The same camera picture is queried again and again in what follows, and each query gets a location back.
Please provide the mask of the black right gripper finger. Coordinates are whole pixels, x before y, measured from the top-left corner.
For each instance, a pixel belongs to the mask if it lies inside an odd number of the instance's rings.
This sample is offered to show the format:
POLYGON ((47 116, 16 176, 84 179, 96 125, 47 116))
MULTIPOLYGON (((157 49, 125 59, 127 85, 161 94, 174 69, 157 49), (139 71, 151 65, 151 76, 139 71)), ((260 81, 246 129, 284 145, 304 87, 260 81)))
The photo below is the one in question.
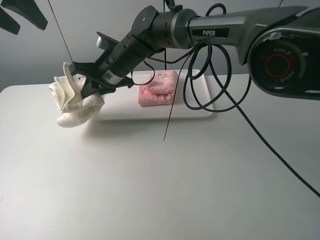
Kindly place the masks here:
POLYGON ((81 89, 81 97, 87 98, 90 95, 94 94, 97 91, 96 89, 96 83, 92 81, 89 77, 86 77, 84 81, 84 85, 81 89))
POLYGON ((103 96, 103 95, 106 95, 106 94, 112 94, 116 91, 116 87, 111 85, 111 86, 105 86, 105 85, 102 85, 102 84, 99 84, 97 86, 97 92, 103 96))

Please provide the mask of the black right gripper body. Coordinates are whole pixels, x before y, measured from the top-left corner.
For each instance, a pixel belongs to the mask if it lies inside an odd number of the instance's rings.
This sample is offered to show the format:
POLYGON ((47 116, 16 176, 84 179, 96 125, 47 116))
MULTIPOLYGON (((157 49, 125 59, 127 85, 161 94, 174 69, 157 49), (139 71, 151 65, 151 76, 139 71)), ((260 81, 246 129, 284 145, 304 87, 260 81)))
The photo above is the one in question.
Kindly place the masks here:
POLYGON ((152 49, 135 37, 125 37, 111 51, 104 51, 95 62, 72 62, 71 74, 81 74, 104 86, 118 87, 123 79, 152 49))

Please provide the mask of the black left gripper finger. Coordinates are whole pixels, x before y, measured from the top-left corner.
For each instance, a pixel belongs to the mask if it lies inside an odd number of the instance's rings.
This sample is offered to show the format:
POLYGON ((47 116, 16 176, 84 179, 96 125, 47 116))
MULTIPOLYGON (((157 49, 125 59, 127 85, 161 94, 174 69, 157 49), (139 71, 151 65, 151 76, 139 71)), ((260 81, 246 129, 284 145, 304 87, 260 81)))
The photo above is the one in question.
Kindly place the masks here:
POLYGON ((24 17, 40 30, 47 27, 48 21, 34 0, 3 0, 0 5, 24 17))
POLYGON ((0 28, 7 32, 17 35, 21 26, 9 15, 0 16, 0 28))

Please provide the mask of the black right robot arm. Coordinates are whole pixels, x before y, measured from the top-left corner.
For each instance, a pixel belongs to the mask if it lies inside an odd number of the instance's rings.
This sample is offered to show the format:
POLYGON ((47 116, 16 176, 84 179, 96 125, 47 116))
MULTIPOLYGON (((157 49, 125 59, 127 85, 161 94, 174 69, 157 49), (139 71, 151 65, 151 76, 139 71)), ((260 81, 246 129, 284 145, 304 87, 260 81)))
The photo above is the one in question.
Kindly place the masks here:
POLYGON ((320 98, 320 10, 305 6, 198 16, 181 5, 169 12, 149 5, 121 41, 100 34, 97 46, 102 55, 91 63, 73 62, 69 70, 86 76, 83 97, 105 95, 132 87, 129 73, 146 58, 200 43, 234 46, 239 63, 247 65, 254 83, 270 95, 320 98))

